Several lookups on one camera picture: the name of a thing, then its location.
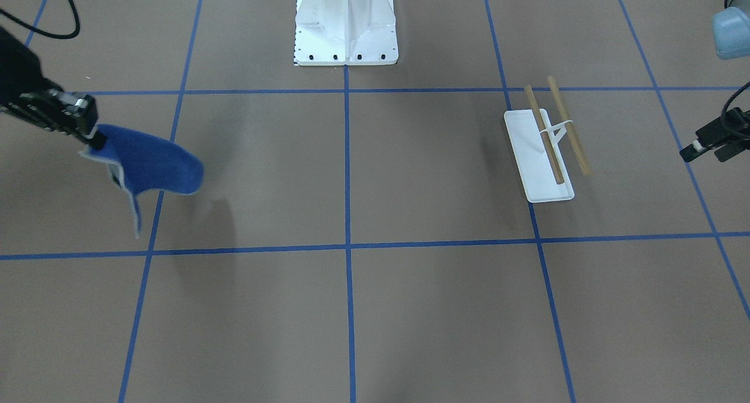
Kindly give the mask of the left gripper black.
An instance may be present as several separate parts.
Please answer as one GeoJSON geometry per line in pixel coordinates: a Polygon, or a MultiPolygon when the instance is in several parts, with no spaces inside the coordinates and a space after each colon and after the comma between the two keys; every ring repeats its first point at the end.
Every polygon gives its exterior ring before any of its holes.
{"type": "Polygon", "coordinates": [[[716,159],[726,162],[748,150],[748,111],[728,110],[724,118],[716,118],[696,131],[697,144],[680,150],[684,162],[691,162],[713,151],[716,159]]]}

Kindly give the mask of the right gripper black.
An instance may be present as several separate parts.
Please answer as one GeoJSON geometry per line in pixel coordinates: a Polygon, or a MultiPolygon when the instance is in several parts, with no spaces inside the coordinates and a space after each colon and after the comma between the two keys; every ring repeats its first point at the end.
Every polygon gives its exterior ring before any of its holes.
{"type": "Polygon", "coordinates": [[[59,89],[24,93],[2,106],[2,113],[17,117],[49,132],[72,136],[101,150],[107,136],[96,131],[97,102],[91,94],[59,89]]]}

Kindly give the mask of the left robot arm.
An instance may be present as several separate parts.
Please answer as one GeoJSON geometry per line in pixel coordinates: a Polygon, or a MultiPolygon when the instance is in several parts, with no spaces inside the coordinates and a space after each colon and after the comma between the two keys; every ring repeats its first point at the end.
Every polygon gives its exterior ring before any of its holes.
{"type": "MultiPolygon", "coordinates": [[[[749,0],[724,0],[724,10],[713,16],[712,29],[718,58],[748,57],[749,0]]],[[[725,162],[748,151],[749,112],[733,105],[747,91],[745,83],[729,97],[715,120],[696,131],[696,139],[680,150],[683,161],[689,163],[712,151],[718,161],[725,162]]]]}

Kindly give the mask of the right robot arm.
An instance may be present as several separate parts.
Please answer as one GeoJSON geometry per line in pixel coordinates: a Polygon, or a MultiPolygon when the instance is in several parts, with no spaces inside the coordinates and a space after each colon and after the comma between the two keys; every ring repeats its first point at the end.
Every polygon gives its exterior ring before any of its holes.
{"type": "Polygon", "coordinates": [[[99,150],[107,137],[96,132],[96,99],[67,93],[43,74],[40,59],[19,39],[2,29],[2,113],[49,132],[70,135],[99,150]]]}

